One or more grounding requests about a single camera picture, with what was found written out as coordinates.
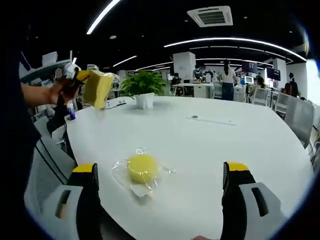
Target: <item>round yellow sponge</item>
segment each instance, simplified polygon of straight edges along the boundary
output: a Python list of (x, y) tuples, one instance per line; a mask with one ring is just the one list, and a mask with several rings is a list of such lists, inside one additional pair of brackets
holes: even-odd
[(131, 157), (127, 163), (127, 169), (131, 179), (139, 184), (150, 183), (158, 173), (156, 160), (144, 154)]

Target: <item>green plant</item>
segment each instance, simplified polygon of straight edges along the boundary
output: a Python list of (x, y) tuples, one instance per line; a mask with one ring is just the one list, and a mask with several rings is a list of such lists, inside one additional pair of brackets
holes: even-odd
[(166, 84), (168, 83), (162, 79), (159, 72), (140, 71), (137, 75), (128, 76), (121, 88), (128, 97), (149, 93), (158, 95), (163, 92), (163, 86)]

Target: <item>yellow sponge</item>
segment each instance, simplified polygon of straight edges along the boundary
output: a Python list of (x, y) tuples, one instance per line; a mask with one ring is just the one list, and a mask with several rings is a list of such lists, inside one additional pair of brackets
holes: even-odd
[(89, 78), (85, 85), (83, 100), (96, 109), (104, 108), (113, 80), (114, 75), (111, 73), (89, 70)]
[(156, 160), (150, 155), (137, 154), (127, 163), (131, 179), (139, 184), (150, 183), (158, 173)]

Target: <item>white pot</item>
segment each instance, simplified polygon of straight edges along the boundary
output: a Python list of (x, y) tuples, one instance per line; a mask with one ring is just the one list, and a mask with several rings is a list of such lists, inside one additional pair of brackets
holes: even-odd
[(138, 109), (152, 109), (154, 107), (154, 93), (134, 95)]

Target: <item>potted plant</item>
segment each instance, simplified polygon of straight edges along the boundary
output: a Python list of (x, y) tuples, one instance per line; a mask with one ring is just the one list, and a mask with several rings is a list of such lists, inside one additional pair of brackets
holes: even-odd
[(140, 71), (137, 75), (128, 76), (121, 88), (125, 96), (135, 97), (139, 109), (151, 109), (154, 95), (161, 94), (166, 84), (159, 72)]

